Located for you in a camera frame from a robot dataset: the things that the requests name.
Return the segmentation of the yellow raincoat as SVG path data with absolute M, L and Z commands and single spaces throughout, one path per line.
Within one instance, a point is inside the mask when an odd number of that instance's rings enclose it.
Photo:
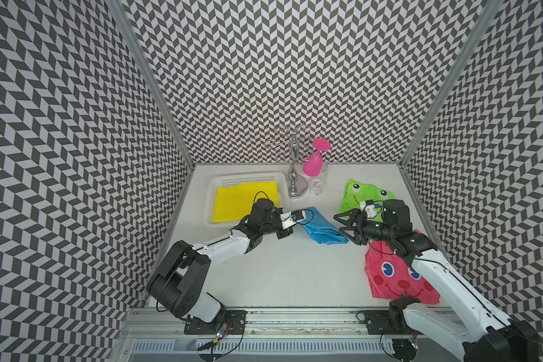
M 217 189 L 212 221 L 229 223 L 239 221 L 251 211 L 252 205 L 260 198 L 271 200 L 280 207 L 278 185 L 275 181 L 246 182 Z

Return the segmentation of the pink cartoon raincoat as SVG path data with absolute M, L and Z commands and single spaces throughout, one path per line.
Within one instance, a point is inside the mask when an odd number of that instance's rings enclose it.
M 437 305 L 440 294 L 384 241 L 371 241 L 365 254 L 365 272 L 374 298 L 396 300 L 402 296 L 416 297 L 421 303 Z

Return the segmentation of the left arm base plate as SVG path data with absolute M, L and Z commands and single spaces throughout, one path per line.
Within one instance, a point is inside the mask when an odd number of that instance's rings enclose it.
M 242 309 L 232 309 L 220 311 L 211 322 L 204 322 L 196 317 L 188 317 L 186 320 L 184 334 L 199 336 L 216 336 L 220 330 L 232 335 L 241 335 L 244 333 L 247 311 Z

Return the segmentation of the green frog raincoat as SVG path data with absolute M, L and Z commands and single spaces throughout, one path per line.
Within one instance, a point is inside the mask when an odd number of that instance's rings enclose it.
M 344 197 L 339 207 L 339 212 L 343 213 L 351 209 L 360 209 L 360 202 L 366 200 L 381 202 L 383 207 L 384 201 L 395 198 L 396 195 L 388 190 L 381 189 L 373 184 L 360 183 L 350 179 L 345 186 Z M 375 220 L 382 220 L 382 212 Z

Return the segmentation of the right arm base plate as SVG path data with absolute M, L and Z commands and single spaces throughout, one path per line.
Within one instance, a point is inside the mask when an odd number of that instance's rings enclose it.
M 356 313 L 356 318 L 365 325 L 368 334 L 376 335 L 413 335 L 418 336 L 420 331 L 413 330 L 407 325 L 404 316 L 400 312 L 388 310 L 364 310 Z

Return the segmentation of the blue towel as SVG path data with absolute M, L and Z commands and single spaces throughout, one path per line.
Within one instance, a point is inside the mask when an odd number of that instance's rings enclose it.
M 314 207 L 302 209 L 306 212 L 306 220 L 300 225 L 309 237 L 318 244 L 347 244 L 348 239 Z

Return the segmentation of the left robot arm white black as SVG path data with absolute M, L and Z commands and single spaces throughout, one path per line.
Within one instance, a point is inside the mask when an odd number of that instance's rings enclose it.
M 261 198 L 225 235 L 203 243 L 178 241 L 173 244 L 155 269 L 146 291 L 158 307 L 162 306 L 177 318 L 190 316 L 212 323 L 224 306 L 203 291 L 209 269 L 251 252 L 265 235 L 286 238 L 293 233 L 293 227 L 305 219 L 303 211 L 283 212 L 272 201 Z

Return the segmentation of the white plastic perforated basket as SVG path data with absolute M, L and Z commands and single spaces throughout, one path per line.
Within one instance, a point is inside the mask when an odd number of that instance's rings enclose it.
M 274 206 L 290 209 L 287 182 L 282 173 L 244 173 L 218 176 L 207 191 L 205 224 L 234 226 L 252 210 L 259 199 L 270 199 Z

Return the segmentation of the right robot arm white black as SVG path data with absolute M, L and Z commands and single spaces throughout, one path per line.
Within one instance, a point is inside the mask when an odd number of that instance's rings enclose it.
M 413 229 L 410 209 L 398 199 L 383 202 L 380 220 L 368 207 L 333 218 L 357 245 L 383 241 L 407 268 L 439 292 L 461 320 L 456 324 L 433 312 L 419 298 L 400 295 L 389 303 L 388 326 L 394 333 L 425 334 L 460 361 L 537 361 L 538 333 L 516 321 L 466 281 L 427 235 Z

